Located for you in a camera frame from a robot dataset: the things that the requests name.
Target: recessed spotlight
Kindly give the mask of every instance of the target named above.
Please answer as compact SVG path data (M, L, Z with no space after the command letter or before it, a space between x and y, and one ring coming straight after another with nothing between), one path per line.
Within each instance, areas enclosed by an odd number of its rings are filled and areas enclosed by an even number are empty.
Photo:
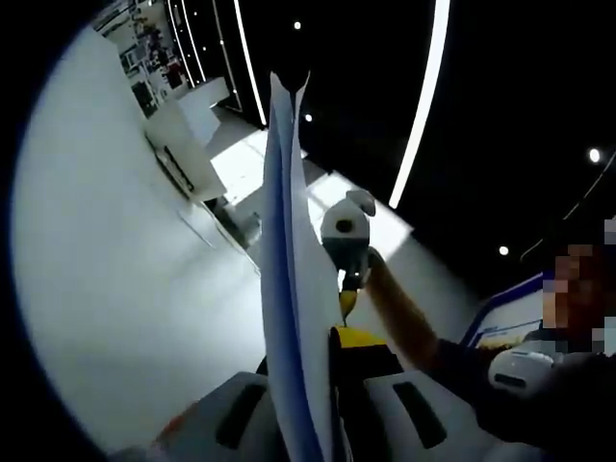
M601 159L601 152L599 152L599 149L593 147L588 151L588 157L590 157L591 162L596 164Z

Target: white wall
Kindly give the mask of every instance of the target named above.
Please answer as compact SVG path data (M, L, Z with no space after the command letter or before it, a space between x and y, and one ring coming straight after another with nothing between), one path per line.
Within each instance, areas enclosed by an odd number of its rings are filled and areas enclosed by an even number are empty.
M265 354L258 270L172 187L115 47L84 31L20 156L13 262L24 320L104 449L147 443Z

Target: ceiling light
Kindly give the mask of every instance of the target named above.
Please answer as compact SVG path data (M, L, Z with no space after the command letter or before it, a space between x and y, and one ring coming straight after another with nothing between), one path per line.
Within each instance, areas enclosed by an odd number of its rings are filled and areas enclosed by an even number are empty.
M261 124L265 127L268 125L268 122L266 121L266 115L263 112L263 106L261 105L261 96L259 95L259 90L257 89L257 82L254 78L252 63L250 62L250 53L248 53L248 45L246 43L246 35L244 33L244 24L242 22L242 12L240 11L240 1L233 0L233 6L235 7L236 19L238 20L238 29L240 30L240 42L242 43L244 59L246 61L246 68L248 69L248 79L250 80L250 85L252 86L252 93L254 94L255 103L257 103L257 111L259 112Z
M599 152L599 149L593 147L590 151L588 151L588 157L590 157L590 160L596 164L601 159L601 152Z
M430 48L427 54L427 63L425 64L422 92L420 93L420 100L417 104L417 111L415 112L415 119L411 127L411 134L408 137L408 143L404 150L404 157L402 157L402 163L400 164L398 178L396 178L394 190L389 199L389 206L392 209L396 209L402 198L406 181L411 173L411 167L415 162L417 150L420 147L427 115L430 112L430 105L432 104L436 82L439 77L439 70L441 69L448 21L449 0L436 0L434 6L434 21L432 23L432 37L430 38Z
M196 45L194 44L194 40L193 40L193 31L191 30L191 23L189 22L189 16L186 14L186 5L184 4L184 0L182 0L182 9L184 10L184 19L186 22L186 27L189 30L189 39L191 39L192 49L194 50L194 56L196 57L196 65L199 66L199 72L201 73L201 80L205 80L205 73L203 72L203 67L201 67L201 61L199 60L199 54L196 51Z
M173 11L171 10L171 4L167 3L168 5L168 9L169 9L169 17L171 18L171 26L173 26L173 34L175 35L175 41L178 44L178 47L180 48L180 55L182 55L182 58L184 58L184 50L182 49L182 43L179 43L179 37L177 35L177 29L175 26L175 19L173 18ZM191 81L191 85L194 87L194 81L193 81L193 76L191 75L191 70L188 68L188 66L186 66L186 72L189 75L189 80Z

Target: yellow object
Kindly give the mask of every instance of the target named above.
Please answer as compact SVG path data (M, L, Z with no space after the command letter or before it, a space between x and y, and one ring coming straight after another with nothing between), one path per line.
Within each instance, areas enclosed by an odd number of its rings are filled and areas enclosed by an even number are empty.
M345 320L348 314L355 308L355 302L357 301L357 291L341 291L339 295L340 309L343 312L343 320Z
M371 334L351 327L336 326L340 345L342 348L374 347L375 345L387 345L387 343Z

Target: paper sheet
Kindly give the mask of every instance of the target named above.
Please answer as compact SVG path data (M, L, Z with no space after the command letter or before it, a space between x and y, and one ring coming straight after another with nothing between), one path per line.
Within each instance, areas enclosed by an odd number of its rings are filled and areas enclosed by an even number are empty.
M308 214L295 100L271 76L264 173L262 299L269 385L293 461L332 460L329 328L342 322L337 274Z

